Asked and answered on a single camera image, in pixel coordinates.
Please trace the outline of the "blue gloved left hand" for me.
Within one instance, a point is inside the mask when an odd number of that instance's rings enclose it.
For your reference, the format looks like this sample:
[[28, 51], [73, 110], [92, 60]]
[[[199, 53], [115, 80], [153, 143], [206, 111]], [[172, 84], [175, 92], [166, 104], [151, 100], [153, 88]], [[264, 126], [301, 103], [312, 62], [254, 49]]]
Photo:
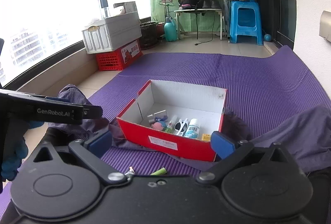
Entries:
[[22, 160], [28, 156], [28, 146], [26, 145], [24, 134], [29, 129], [41, 127], [43, 121], [24, 121], [11, 119], [6, 138], [15, 138], [12, 144], [11, 154], [3, 159], [1, 164], [1, 177], [3, 181], [13, 181], [18, 173], [18, 168], [22, 165]]

